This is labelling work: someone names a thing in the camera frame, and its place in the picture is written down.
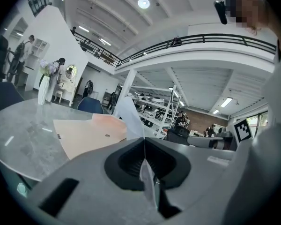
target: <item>black vent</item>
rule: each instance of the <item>black vent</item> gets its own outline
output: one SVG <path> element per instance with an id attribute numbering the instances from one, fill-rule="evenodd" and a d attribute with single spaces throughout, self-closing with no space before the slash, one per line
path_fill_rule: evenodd
<path id="1" fill-rule="evenodd" d="M 140 176 L 141 164 L 144 159 L 144 143 L 142 142 L 121 155 L 118 159 L 118 165 L 127 174 L 138 178 Z"/>
<path id="2" fill-rule="evenodd" d="M 190 162 L 159 141 L 140 138 L 110 154 L 104 164 L 107 176 L 121 189 L 143 191 L 144 184 L 139 176 L 146 155 L 155 177 L 164 183 L 165 188 L 179 187 L 190 171 Z"/>

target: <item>black camera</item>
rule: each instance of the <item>black camera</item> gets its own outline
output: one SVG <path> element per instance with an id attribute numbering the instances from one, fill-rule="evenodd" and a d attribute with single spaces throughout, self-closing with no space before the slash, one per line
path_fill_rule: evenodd
<path id="1" fill-rule="evenodd" d="M 226 14 L 225 14 L 225 3 L 224 3 L 224 1 L 215 1 L 214 7 L 217 11 L 217 14 L 220 17 L 221 23 L 226 25 L 228 22 L 227 22 L 227 17 L 226 17 Z"/>

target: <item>blue chair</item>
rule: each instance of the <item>blue chair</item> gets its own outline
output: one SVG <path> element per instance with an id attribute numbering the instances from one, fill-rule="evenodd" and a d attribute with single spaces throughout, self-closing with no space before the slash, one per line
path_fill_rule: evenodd
<path id="1" fill-rule="evenodd" d="M 98 113 L 98 114 L 104 114 L 103 108 L 101 106 L 101 103 L 97 99 L 85 97 L 77 107 L 80 111 L 90 112 L 90 113 Z"/>
<path id="2" fill-rule="evenodd" d="M 24 101 L 11 82 L 0 82 L 0 111 Z"/>

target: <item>white vanity table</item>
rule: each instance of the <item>white vanity table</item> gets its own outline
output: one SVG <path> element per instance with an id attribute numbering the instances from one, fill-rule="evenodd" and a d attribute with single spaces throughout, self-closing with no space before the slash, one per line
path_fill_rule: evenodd
<path id="1" fill-rule="evenodd" d="M 61 75 L 60 81 L 57 84 L 59 90 L 66 90 L 72 94 L 69 106 L 72 106 L 74 95 L 77 89 L 77 86 L 75 85 L 76 75 L 77 75 L 77 67 L 75 65 L 69 65 L 65 73 Z"/>

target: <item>beige paper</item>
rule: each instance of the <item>beige paper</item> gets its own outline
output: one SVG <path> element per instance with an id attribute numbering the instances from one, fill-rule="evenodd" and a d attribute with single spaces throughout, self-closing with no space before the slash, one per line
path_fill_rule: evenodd
<path id="1" fill-rule="evenodd" d="M 53 120 L 53 123 L 69 159 L 126 138 L 126 124 L 111 115 L 93 114 L 92 120 Z"/>

